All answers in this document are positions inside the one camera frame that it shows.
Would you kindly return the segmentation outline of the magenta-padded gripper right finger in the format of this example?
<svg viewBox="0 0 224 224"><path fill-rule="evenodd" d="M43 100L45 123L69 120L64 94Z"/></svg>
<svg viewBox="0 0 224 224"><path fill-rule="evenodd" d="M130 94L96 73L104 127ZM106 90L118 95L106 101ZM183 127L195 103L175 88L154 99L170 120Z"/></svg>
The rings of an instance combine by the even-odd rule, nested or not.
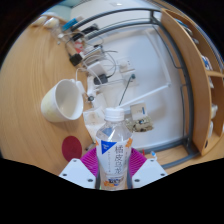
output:
<svg viewBox="0 0 224 224"><path fill-rule="evenodd" d="M132 149L127 174L129 189L141 188L165 176L167 173L157 162L155 153L152 153L152 157L147 159L142 153Z"/></svg>

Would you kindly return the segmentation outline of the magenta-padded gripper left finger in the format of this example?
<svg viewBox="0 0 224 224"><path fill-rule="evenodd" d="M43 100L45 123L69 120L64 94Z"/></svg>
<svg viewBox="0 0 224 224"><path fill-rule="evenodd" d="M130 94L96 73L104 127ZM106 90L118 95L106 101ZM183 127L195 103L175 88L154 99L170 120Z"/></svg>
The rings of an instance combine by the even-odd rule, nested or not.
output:
<svg viewBox="0 0 224 224"><path fill-rule="evenodd" d="M84 188L99 187L99 167L96 149L91 149L81 159L73 158L60 173L60 177Z"/></svg>

